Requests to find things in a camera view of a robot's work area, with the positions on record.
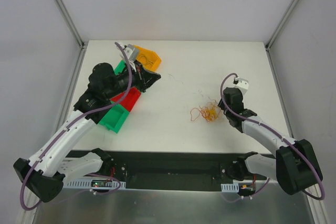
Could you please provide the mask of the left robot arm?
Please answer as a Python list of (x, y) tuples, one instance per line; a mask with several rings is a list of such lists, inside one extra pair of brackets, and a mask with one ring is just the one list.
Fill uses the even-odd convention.
[(115, 74), (112, 65), (106, 62), (94, 66), (87, 90), (75, 103), (66, 122), (29, 159), (19, 158), (14, 163), (14, 170), (22, 182), (21, 206), (28, 209), (24, 203), (25, 188), (40, 202), (50, 202), (69, 182), (92, 173), (108, 175), (111, 158), (99, 148), (67, 164), (63, 160), (77, 142), (116, 106), (116, 103), (111, 103), (112, 98), (120, 94), (126, 97), (133, 87), (145, 92), (160, 78), (160, 74), (145, 69), (138, 61), (134, 62), (134, 67), (129, 66), (119, 74)]

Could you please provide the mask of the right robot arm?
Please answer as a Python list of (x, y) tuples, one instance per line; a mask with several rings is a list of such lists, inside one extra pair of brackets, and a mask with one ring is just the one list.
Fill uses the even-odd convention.
[(236, 180), (263, 175), (276, 180), (288, 195), (321, 185), (323, 175), (309, 141), (286, 137), (264, 123), (254, 111), (244, 107), (243, 93), (238, 87), (225, 88), (218, 105), (232, 127), (255, 139), (273, 155), (268, 158), (249, 152), (240, 157), (233, 167)]

